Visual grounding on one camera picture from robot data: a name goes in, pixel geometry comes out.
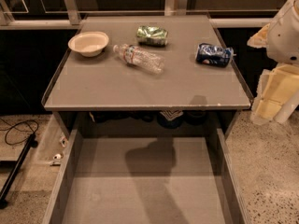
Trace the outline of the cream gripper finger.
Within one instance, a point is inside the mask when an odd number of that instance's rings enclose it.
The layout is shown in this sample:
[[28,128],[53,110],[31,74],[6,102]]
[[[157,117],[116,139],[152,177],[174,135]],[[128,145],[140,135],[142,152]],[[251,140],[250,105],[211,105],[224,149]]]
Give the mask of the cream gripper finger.
[[247,42],[247,45],[256,49],[265,48],[267,46],[267,33],[269,26],[270,24],[267,23],[256,34],[251,36]]
[[250,120],[258,125],[274,121],[281,107],[299,90],[299,66],[278,63],[260,75]]

